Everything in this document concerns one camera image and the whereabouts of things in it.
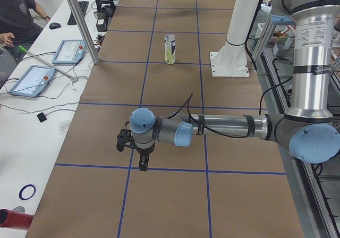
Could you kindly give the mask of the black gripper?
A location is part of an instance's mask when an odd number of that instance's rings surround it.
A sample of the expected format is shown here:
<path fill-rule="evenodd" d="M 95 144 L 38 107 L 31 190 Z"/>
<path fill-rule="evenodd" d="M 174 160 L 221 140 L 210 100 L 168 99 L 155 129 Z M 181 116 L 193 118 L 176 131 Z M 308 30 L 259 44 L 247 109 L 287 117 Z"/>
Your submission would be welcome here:
<path fill-rule="evenodd" d="M 154 151 L 155 145 L 148 148 L 138 148 L 137 152 L 140 154 L 140 160 L 139 160 L 139 170 L 146 172 L 148 170 L 148 163 L 149 163 L 149 155 Z"/>

